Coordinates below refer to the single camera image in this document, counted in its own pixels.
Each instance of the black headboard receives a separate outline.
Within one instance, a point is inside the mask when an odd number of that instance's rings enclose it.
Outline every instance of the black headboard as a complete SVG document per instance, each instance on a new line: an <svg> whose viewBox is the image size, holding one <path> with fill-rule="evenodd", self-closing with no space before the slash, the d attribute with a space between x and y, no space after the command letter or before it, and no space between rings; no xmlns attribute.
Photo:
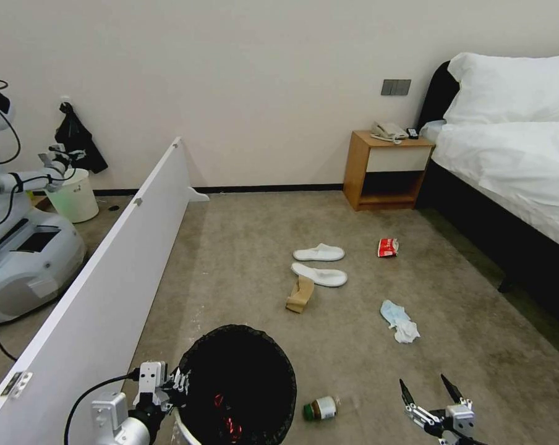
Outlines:
<svg viewBox="0 0 559 445"><path fill-rule="evenodd" d="M424 105L417 122L417 130L430 121L443 119L446 110L451 106L455 95L459 92L459 83L448 71L448 62L443 63L434 72Z"/></svg>

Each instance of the crumpled tissue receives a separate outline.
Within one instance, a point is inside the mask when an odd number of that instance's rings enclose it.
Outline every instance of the crumpled tissue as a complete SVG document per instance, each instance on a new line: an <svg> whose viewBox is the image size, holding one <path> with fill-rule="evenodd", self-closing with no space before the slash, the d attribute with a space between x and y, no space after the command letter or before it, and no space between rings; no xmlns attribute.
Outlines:
<svg viewBox="0 0 559 445"><path fill-rule="evenodd" d="M385 300L380 307L380 314L389 322L389 329L397 330L395 340L399 343L411 343L420 336L417 324L411 321L409 315L405 313L404 307L397 306L391 300Z"/></svg>

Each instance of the white partition board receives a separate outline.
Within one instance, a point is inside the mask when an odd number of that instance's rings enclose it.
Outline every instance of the white partition board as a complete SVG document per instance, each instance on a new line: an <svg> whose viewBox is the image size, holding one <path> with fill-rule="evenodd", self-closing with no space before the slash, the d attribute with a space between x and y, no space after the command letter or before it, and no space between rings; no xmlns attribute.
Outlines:
<svg viewBox="0 0 559 445"><path fill-rule="evenodd" d="M0 444L63 443L76 398L127 373L187 203L207 200L189 187L179 145L177 138L0 385L1 393L14 372L33 372L18 399L0 396ZM71 445L92 443L91 400L78 407Z"/></svg>

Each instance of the telephone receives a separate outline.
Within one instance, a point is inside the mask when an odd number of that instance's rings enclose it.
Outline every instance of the telephone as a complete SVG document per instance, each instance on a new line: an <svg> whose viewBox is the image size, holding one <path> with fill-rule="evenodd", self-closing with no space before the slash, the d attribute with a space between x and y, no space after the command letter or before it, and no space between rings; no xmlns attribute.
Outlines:
<svg viewBox="0 0 559 445"><path fill-rule="evenodd" d="M408 134L397 126L389 122L374 122L370 129L370 137L380 139L387 142L393 142L395 145L401 143L401 139L407 139Z"/></svg>

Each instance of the green jar lid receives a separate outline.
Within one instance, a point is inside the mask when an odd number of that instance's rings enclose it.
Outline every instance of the green jar lid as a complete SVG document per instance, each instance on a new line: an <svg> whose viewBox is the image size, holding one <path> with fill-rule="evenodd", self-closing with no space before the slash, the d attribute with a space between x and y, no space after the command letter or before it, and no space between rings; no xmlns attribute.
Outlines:
<svg viewBox="0 0 559 445"><path fill-rule="evenodd" d="M302 412L304 414L304 418L306 420L314 420L315 419L315 414L312 411L312 406L310 404L306 404L304 406L304 408L302 409Z"/></svg>

